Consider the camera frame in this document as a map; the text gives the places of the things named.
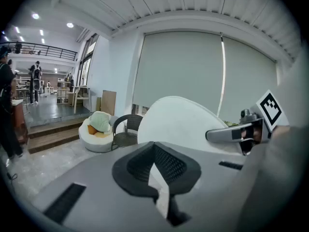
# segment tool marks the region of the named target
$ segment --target staircase step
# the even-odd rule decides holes
[[[86,118],[82,117],[82,118],[70,119],[67,121],[55,122],[42,126],[31,127],[28,132],[28,135],[29,138],[36,138],[56,132],[70,130],[73,128],[80,127],[85,119]]]
[[[30,154],[50,149],[79,139],[78,128],[55,132],[41,137],[30,138],[28,151]]]

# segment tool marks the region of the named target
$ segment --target marble floor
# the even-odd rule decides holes
[[[6,152],[0,149],[0,158],[8,172],[11,176],[17,174],[17,179],[13,181],[16,194],[30,202],[48,183],[81,161],[96,155],[99,153],[86,150],[80,140],[31,155],[24,148],[23,156],[13,160],[8,160]]]
[[[57,104],[56,94],[47,95],[47,97],[44,97],[42,94],[39,97],[39,103],[37,105],[24,106],[25,121],[27,124],[88,113],[89,110],[82,105],[76,106],[76,114],[74,114],[74,107],[67,104]]]

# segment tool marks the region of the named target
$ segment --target white curtain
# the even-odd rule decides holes
[[[277,86],[275,63],[259,51],[225,38],[226,76],[219,118],[239,123],[240,112]]]
[[[223,76],[218,35],[163,32],[146,35],[133,103],[150,107],[165,96],[181,96],[217,113]]]

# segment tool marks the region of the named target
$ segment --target person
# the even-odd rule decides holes
[[[11,60],[11,59],[8,61],[8,65],[9,65],[10,68],[12,69],[12,60]]]
[[[44,83],[44,81],[41,81],[41,86],[43,88],[43,94],[45,94],[45,83]]]
[[[21,157],[23,150],[19,145],[17,136],[12,124],[11,94],[16,93],[16,81],[14,74],[7,64],[7,56],[10,49],[0,49],[0,143],[6,151],[8,158],[13,159],[14,155]]]
[[[73,87],[74,87],[74,80],[73,80],[73,76],[70,77],[70,92],[73,92]]]
[[[33,81],[34,79],[40,79],[42,76],[42,68],[40,67],[40,62],[36,61],[35,65],[32,65],[29,69],[30,72],[30,105],[33,105]],[[34,102],[35,104],[39,103],[38,91],[34,90]]]
[[[21,44],[20,42],[17,41],[16,44],[15,44],[15,53],[16,53],[16,54],[19,54],[21,48],[22,48],[22,44]]]

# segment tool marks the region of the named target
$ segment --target wooden board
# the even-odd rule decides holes
[[[101,101],[101,112],[114,115],[116,102],[116,92],[103,90]]]
[[[96,111],[100,111],[101,110],[101,97],[97,97],[97,105],[96,105]]]

